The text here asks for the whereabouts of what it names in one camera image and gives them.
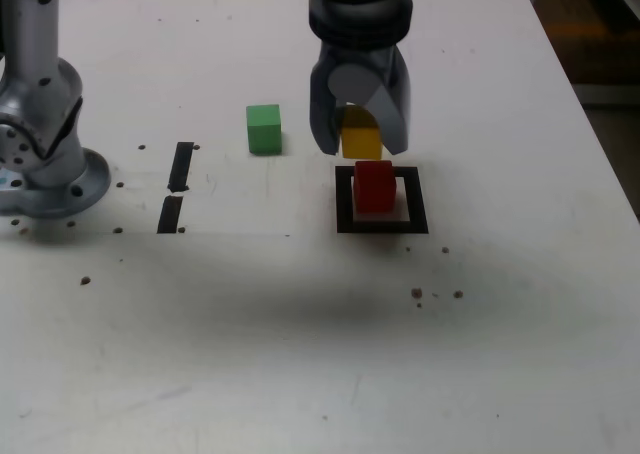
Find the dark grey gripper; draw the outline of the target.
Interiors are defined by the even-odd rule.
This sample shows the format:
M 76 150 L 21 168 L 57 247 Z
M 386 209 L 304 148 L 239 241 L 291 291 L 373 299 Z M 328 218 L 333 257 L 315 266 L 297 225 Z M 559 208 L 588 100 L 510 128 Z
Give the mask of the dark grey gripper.
M 311 132 L 322 153 L 337 154 L 336 122 L 344 120 L 349 104 L 373 117 L 391 154 L 408 149 L 410 79 L 396 47 L 362 51 L 322 43 L 310 76 L 309 108 Z

